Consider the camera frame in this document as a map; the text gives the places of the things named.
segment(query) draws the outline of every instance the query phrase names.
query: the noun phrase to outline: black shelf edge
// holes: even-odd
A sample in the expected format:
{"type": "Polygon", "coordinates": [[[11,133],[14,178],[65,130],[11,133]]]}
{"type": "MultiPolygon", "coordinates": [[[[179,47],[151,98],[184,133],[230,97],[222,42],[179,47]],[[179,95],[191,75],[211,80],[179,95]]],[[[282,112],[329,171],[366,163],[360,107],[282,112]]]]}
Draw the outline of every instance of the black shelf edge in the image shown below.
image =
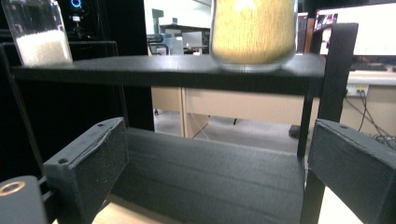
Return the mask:
{"type": "Polygon", "coordinates": [[[204,56],[127,56],[71,64],[13,67],[17,80],[125,86],[166,86],[319,96],[325,62],[314,54],[295,55],[281,69],[266,73],[221,70],[204,56]]]}

